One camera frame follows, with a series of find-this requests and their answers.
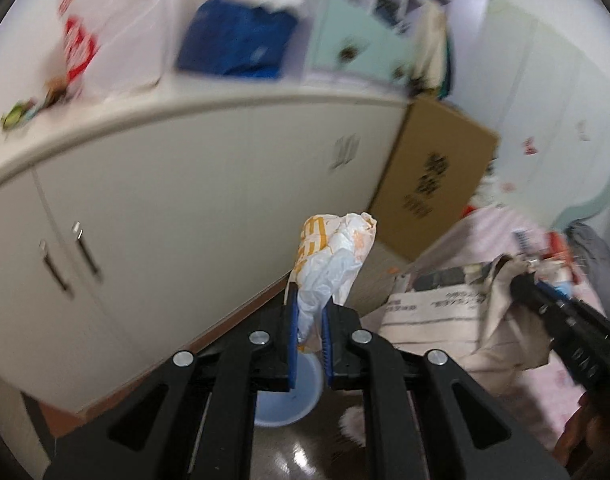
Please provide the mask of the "beige paper bag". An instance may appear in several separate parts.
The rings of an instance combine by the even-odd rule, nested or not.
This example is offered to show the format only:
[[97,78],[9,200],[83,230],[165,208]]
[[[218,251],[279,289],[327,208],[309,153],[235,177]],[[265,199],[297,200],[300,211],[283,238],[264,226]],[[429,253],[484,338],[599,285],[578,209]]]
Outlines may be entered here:
[[458,284],[390,295],[378,334],[419,356],[442,350],[486,390],[502,393],[524,370],[549,362],[540,319],[511,297],[512,278],[529,265],[502,255],[458,270]]

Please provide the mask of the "white orange food wrapper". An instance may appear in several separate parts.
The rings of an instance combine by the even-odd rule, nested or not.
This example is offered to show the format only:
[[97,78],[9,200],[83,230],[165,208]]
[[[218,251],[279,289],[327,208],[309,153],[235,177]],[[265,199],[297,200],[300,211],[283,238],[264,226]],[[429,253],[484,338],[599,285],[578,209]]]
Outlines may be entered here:
[[303,224],[288,284],[297,287],[297,348],[321,349],[322,310],[342,306],[376,237],[370,214],[315,214]]

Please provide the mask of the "light blue trash bin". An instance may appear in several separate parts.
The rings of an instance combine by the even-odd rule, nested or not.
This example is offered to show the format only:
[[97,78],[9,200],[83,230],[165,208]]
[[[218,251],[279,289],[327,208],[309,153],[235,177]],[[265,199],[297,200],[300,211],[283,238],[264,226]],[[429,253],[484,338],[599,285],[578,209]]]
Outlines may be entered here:
[[305,418],[322,396],[323,378],[318,356],[299,352],[295,386],[289,392],[258,392],[255,425],[278,428]]

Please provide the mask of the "grey folded blanket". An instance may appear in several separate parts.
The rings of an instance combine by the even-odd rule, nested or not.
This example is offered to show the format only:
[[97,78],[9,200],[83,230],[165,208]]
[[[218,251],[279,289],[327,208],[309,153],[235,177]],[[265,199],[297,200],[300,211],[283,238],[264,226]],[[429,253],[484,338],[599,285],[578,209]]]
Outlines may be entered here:
[[579,266],[597,293],[610,320],[610,248],[598,233],[585,223],[575,221],[565,230],[568,244]]

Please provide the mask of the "red snack package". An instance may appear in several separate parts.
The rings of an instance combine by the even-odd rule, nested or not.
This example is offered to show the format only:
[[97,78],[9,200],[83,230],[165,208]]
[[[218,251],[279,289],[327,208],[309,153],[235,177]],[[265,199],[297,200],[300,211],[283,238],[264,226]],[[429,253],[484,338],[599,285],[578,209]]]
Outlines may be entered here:
[[547,232],[547,250],[544,253],[544,258],[562,263],[568,270],[573,271],[573,254],[567,245],[565,237],[560,232]]

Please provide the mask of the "white low cabinet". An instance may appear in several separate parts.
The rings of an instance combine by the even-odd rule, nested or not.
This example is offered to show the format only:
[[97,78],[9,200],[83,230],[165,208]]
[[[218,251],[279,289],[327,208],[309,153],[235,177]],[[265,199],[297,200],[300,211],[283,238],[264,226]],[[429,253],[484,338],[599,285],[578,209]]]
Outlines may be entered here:
[[208,335],[368,208],[406,107],[191,81],[0,132],[0,377],[77,413]]

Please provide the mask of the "brown cardboard box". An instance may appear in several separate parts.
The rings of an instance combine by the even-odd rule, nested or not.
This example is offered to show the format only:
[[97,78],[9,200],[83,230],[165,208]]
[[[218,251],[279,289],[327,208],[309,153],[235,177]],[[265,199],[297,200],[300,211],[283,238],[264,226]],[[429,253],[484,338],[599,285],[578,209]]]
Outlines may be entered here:
[[416,98],[370,206],[376,239],[416,260],[462,218],[498,143],[460,110]]

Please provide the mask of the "pastel wardrobe doors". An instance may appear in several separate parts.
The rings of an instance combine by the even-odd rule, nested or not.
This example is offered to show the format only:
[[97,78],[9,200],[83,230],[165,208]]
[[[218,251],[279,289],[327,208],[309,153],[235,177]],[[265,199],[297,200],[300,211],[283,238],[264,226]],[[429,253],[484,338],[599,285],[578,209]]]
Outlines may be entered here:
[[610,180],[610,80],[552,27],[489,0],[454,104],[500,136],[498,202],[551,226]]

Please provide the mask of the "hanging jackets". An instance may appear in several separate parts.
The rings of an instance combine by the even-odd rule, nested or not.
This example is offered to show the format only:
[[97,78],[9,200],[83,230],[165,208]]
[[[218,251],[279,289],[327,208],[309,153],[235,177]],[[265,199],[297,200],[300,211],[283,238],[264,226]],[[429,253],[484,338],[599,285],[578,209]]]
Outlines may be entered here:
[[447,14],[437,0],[425,1],[413,41],[410,94],[446,99],[454,88],[454,45]]

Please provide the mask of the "blue shopping bag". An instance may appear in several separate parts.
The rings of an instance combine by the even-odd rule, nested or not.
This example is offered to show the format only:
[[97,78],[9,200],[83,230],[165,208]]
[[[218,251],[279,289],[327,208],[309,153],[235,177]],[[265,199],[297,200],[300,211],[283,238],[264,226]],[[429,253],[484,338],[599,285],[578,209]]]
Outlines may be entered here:
[[182,72],[278,79],[295,15],[231,0],[207,0],[196,10],[176,59]]

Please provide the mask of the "teal drawer unit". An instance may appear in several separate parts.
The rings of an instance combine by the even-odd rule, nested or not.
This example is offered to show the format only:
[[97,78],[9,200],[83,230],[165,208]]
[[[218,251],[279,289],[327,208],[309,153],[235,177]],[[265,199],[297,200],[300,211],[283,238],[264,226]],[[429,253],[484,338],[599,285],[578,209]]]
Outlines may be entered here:
[[348,0],[306,0],[311,19],[304,71],[405,87],[412,40]]

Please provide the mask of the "white red plastic bag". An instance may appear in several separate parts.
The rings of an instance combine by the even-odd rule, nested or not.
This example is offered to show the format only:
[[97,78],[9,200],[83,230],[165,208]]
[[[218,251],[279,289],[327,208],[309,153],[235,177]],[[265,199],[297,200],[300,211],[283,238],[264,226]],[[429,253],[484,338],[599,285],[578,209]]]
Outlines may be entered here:
[[171,42],[170,0],[56,0],[67,92],[107,99],[158,84]]

